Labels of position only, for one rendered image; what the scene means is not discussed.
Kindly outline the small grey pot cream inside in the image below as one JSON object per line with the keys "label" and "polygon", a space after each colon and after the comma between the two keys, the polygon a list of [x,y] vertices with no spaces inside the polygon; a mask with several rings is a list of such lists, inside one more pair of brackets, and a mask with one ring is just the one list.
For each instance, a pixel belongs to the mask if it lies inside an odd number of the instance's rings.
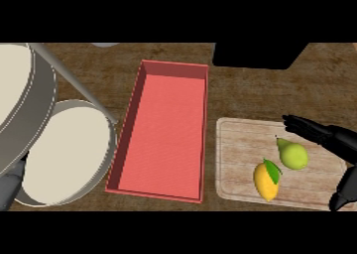
{"label": "small grey pot cream inside", "polygon": [[16,200],[45,207],[79,199],[106,174],[113,150],[113,125],[100,110],[87,101],[60,101],[29,150]]}

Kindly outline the pale wooden cutting board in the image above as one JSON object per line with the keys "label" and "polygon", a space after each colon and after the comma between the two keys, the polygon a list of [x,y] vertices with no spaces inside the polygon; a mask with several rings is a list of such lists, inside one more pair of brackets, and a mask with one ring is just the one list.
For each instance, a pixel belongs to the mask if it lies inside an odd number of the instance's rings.
{"label": "pale wooden cutting board", "polygon": [[[308,165],[291,170],[279,160],[276,139],[304,146]],[[261,197],[254,183],[257,165],[270,160],[282,170],[277,195]],[[327,203],[347,170],[345,162],[319,145],[285,131],[283,123],[220,118],[217,121],[217,194],[224,199],[288,207],[327,210]]]}

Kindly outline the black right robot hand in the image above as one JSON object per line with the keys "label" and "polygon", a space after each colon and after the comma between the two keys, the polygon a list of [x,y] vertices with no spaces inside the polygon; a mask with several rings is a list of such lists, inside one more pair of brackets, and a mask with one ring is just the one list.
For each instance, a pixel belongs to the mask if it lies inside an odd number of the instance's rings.
{"label": "black right robot hand", "polygon": [[329,200],[329,210],[336,211],[345,204],[357,201],[357,132],[335,125],[293,115],[283,115],[285,131],[320,145],[351,167],[347,169]]}

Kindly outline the green pear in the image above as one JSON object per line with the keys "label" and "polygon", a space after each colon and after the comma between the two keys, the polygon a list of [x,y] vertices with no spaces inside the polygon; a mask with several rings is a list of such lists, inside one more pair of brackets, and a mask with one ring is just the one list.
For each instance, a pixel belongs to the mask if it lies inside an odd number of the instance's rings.
{"label": "green pear", "polygon": [[304,146],[283,138],[276,139],[279,160],[291,170],[301,170],[308,164],[308,154]]}

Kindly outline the yellow mango with green leaf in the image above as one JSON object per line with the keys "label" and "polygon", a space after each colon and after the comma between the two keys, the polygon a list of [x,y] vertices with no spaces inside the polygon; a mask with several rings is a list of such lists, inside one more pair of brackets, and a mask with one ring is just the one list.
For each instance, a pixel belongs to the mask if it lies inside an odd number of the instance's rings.
{"label": "yellow mango with green leaf", "polygon": [[254,170],[254,183],[260,196],[271,201],[277,195],[282,171],[273,161],[264,160]]}

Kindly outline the red cardboard box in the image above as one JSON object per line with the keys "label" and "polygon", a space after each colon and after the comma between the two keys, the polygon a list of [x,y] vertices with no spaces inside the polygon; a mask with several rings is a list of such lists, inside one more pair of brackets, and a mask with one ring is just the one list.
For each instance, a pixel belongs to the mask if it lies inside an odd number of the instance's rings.
{"label": "red cardboard box", "polygon": [[208,67],[144,60],[122,121],[105,190],[203,199]]}

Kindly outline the black appliance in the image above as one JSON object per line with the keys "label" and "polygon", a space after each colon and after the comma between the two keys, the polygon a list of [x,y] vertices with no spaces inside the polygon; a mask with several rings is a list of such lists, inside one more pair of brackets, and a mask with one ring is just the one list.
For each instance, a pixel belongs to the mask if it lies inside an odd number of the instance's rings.
{"label": "black appliance", "polygon": [[307,43],[217,43],[212,64],[226,67],[288,69]]}

